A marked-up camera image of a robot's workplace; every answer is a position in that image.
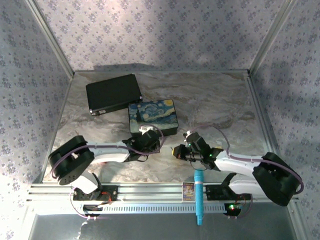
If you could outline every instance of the starry night box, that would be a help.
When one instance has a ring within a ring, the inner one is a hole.
[[[158,127],[164,136],[175,135],[178,130],[178,119],[172,99],[130,104],[129,125],[133,137],[141,135],[139,126],[152,124]]]

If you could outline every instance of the floral wallpaper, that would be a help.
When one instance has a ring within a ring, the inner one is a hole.
[[[37,0],[74,71],[249,69],[284,0]]]
[[[299,0],[253,76],[278,148],[303,178],[299,197],[320,240],[320,2]]]
[[[11,239],[40,174],[68,77],[23,0],[0,1],[0,239]]]

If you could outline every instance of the starry night painting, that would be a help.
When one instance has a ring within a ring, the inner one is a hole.
[[[178,128],[172,99],[130,104],[129,119],[131,133],[139,133],[141,124],[152,124],[161,130]]]

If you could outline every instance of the black box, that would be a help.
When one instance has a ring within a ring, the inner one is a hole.
[[[179,124],[172,99],[133,103],[129,105],[128,111],[130,133],[133,137],[142,134],[139,131],[142,124],[155,125],[164,136],[177,134]]]
[[[92,116],[125,109],[129,104],[142,101],[134,74],[90,83],[85,88]]]

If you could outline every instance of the blue marker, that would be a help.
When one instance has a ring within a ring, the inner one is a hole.
[[[197,224],[199,226],[202,225],[202,218],[204,217],[204,180],[204,171],[195,170],[195,215],[197,217]]]

